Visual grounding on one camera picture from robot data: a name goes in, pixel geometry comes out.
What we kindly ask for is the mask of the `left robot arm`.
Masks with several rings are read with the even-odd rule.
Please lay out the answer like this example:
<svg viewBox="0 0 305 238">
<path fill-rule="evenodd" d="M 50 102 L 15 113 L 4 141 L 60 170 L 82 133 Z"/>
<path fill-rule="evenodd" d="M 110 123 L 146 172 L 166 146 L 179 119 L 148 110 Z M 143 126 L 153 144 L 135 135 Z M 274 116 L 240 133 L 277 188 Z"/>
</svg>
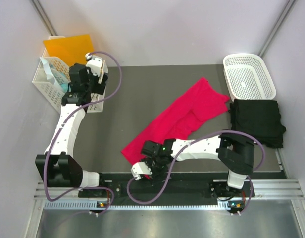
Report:
<svg viewBox="0 0 305 238">
<path fill-rule="evenodd" d="M 94 196 L 106 192 L 100 174 L 88 172 L 74 160 L 73 151 L 79 126 L 85 117 L 91 94 L 105 93 L 108 69 L 105 61 L 91 60 L 86 65 L 74 64 L 69 69 L 70 83 L 61 99 L 60 117 L 54 136 L 44 154 L 37 155 L 36 167 L 47 187 L 89 187 Z"/>
</svg>

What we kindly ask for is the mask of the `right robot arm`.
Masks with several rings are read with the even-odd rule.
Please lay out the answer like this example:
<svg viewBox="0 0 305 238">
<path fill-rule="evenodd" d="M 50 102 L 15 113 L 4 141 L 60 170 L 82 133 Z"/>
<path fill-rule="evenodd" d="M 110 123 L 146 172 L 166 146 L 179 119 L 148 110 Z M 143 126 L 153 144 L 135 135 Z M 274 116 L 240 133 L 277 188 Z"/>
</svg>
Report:
<svg viewBox="0 0 305 238">
<path fill-rule="evenodd" d="M 248 137 L 223 133 L 211 138 L 196 140 L 166 139 L 162 144 L 145 141 L 141 154 L 131 172 L 135 180 L 143 176 L 154 178 L 165 173 L 172 161 L 212 159 L 221 161 L 228 168 L 226 192 L 237 196 L 243 191 L 245 179 L 254 170 L 254 142 Z"/>
</svg>

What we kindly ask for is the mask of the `red t shirt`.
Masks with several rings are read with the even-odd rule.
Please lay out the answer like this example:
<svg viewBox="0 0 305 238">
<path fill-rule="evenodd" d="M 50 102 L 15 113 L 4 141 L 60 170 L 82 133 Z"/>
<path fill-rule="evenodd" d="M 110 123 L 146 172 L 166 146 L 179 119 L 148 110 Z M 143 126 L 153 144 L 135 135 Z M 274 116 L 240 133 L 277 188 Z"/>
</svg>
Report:
<svg viewBox="0 0 305 238">
<path fill-rule="evenodd" d="M 163 143 L 166 139 L 188 139 L 205 122 L 227 112 L 227 95 L 212 89 L 205 78 L 201 78 L 165 111 L 151 121 L 121 154 L 130 163 L 138 162 L 141 148 L 146 140 Z"/>
</svg>

